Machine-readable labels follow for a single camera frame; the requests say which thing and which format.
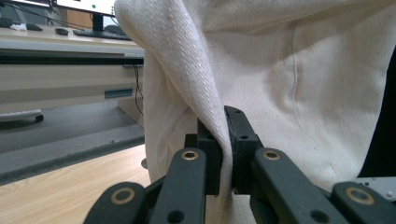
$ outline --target white towel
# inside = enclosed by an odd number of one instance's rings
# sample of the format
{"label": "white towel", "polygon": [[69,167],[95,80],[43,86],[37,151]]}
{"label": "white towel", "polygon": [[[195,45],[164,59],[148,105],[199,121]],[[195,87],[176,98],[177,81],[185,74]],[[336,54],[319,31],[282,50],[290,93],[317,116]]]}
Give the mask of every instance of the white towel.
{"label": "white towel", "polygon": [[122,29],[146,50],[144,121],[151,180],[166,174],[199,118],[224,154],[206,223],[251,223],[231,196],[224,105],[317,186],[354,179],[379,116],[396,43],[394,0],[131,1]]}

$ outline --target white desk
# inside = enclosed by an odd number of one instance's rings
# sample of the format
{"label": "white desk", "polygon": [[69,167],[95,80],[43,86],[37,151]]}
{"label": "white desk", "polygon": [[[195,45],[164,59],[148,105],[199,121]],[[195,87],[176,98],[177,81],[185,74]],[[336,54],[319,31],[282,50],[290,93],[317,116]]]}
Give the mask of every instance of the white desk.
{"label": "white desk", "polygon": [[[71,29],[68,36],[56,35],[54,27],[39,26],[43,28],[42,32],[0,28],[0,53],[55,54],[93,59],[144,55],[144,51],[132,41],[81,37],[74,35]],[[105,100],[105,91],[125,89],[133,89],[133,93],[135,90],[132,66],[1,64],[0,114],[94,103]]]}

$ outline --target gray surface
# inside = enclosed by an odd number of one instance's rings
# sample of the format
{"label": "gray surface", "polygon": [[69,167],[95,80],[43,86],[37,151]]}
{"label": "gray surface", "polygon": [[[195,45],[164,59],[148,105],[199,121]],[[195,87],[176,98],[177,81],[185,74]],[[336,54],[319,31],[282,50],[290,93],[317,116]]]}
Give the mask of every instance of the gray surface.
{"label": "gray surface", "polygon": [[44,109],[44,120],[0,123],[0,185],[144,143],[116,101]]}

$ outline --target bolt hole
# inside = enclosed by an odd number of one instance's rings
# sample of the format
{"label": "bolt hole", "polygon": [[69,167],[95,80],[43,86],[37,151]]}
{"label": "bolt hole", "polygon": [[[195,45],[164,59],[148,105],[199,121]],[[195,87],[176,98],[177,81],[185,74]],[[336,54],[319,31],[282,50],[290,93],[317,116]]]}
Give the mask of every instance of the bolt hole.
{"label": "bolt hole", "polygon": [[349,187],[346,189],[346,196],[355,203],[372,205],[375,203],[374,197],[363,189]]}
{"label": "bolt hole", "polygon": [[168,214],[169,223],[180,223],[184,219],[184,215],[180,211],[173,211]]}
{"label": "bolt hole", "polygon": [[276,154],[275,152],[268,152],[268,153],[267,153],[267,156],[268,156],[269,158],[276,158],[276,157],[277,157],[277,154]]}
{"label": "bolt hole", "polygon": [[198,158],[198,153],[195,151],[186,151],[181,154],[181,158],[186,161],[193,161]]}
{"label": "bolt hole", "polygon": [[262,155],[265,159],[270,161],[277,161],[280,159],[280,155],[274,151],[266,151]]}
{"label": "bolt hole", "polygon": [[317,222],[317,223],[328,223],[329,222],[329,217],[318,211],[318,210],[313,210],[311,212],[311,217]]}
{"label": "bolt hole", "polygon": [[128,199],[128,197],[131,196],[131,192],[128,191],[120,191],[117,195],[116,195],[116,199],[118,201],[124,201],[126,199]]}
{"label": "bolt hole", "polygon": [[187,152],[186,154],[184,154],[187,158],[193,158],[195,156],[194,153],[192,152]]}

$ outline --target computer monitor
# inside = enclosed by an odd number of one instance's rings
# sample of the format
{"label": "computer monitor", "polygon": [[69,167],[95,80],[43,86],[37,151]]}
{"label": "computer monitor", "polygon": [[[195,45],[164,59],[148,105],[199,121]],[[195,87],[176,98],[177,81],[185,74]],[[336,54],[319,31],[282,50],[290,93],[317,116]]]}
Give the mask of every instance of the computer monitor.
{"label": "computer monitor", "polygon": [[52,0],[55,7],[64,7],[92,14],[92,29],[103,31],[103,16],[115,17],[116,0]]}
{"label": "computer monitor", "polygon": [[50,7],[50,0],[0,0],[0,3],[22,4],[30,7]]}

